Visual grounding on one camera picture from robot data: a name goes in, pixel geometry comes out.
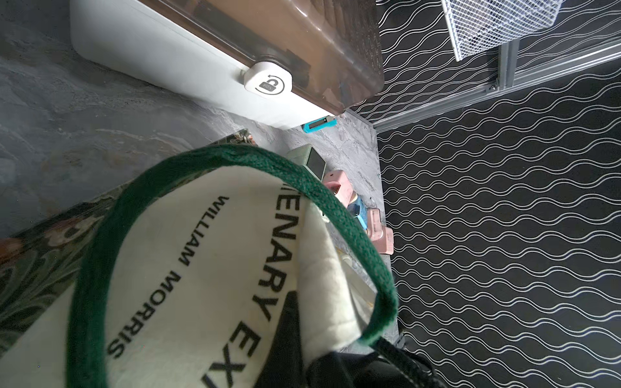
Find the blue square pencil sharpener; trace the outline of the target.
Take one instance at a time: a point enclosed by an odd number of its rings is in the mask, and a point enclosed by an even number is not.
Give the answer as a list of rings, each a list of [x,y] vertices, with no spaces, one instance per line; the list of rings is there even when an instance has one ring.
[[[357,196],[347,207],[349,213],[357,219],[365,231],[368,230],[367,207],[361,197]]]

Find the pink square pencil sharpener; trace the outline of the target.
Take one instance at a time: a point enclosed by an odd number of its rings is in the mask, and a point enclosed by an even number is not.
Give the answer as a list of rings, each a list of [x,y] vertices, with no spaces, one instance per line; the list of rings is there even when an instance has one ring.
[[[380,255],[394,254],[394,232],[390,227],[382,226],[381,235],[372,240],[372,244]]]

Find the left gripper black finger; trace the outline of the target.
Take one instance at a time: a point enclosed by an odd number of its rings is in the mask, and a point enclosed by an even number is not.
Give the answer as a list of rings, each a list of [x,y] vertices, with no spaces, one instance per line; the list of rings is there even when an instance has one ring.
[[[255,387],[298,388],[306,386],[299,327],[298,293],[289,292],[278,321],[267,361]]]

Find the cream tote bag green handles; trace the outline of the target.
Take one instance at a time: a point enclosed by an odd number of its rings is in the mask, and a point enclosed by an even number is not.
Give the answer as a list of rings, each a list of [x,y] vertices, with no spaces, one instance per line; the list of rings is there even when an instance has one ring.
[[[306,386],[396,319],[391,273],[321,181],[254,145],[176,155],[1,243],[4,387],[255,387],[298,293]]]

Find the green pencil sharpener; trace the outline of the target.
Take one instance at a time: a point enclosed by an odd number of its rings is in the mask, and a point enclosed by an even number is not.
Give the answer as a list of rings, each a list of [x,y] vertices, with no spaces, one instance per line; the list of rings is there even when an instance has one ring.
[[[286,158],[309,171],[319,181],[323,180],[326,170],[326,161],[311,145],[301,145],[286,154]]]

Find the pink round pencil sharpener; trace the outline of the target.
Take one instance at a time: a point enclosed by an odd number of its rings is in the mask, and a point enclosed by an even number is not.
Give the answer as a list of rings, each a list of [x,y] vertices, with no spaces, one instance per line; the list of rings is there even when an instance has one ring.
[[[366,232],[371,241],[377,241],[383,237],[384,225],[381,221],[380,209],[368,208]]]

